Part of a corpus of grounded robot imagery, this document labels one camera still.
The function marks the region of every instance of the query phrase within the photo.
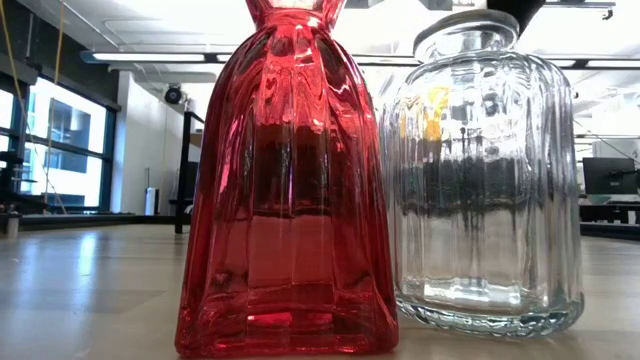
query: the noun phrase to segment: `wooden table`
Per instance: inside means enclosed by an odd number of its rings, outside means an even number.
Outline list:
[[[0,241],[0,359],[177,359],[185,239],[130,225]],[[570,331],[478,339],[401,318],[400,345],[371,359],[640,359],[640,243],[583,244],[587,304]]]

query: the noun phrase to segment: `red glass vase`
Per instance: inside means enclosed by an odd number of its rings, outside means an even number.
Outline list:
[[[398,341],[371,98],[345,0],[247,0],[207,115],[176,348],[375,353]]]

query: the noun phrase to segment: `jar base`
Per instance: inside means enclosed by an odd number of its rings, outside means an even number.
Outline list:
[[[401,299],[397,299],[397,304],[404,315],[430,327],[494,337],[533,337],[563,331],[573,325],[584,310],[584,300],[575,301],[561,311],[515,316],[469,314]]]

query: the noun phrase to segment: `glass jar lid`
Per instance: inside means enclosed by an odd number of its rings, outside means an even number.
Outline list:
[[[431,25],[416,37],[414,56],[426,63],[474,51],[505,51],[518,41],[520,25],[497,10],[469,10]]]

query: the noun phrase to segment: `security camera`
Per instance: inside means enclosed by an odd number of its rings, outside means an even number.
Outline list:
[[[171,105],[179,105],[185,99],[186,96],[182,92],[182,85],[180,84],[169,85],[169,90],[164,94],[164,100]]]

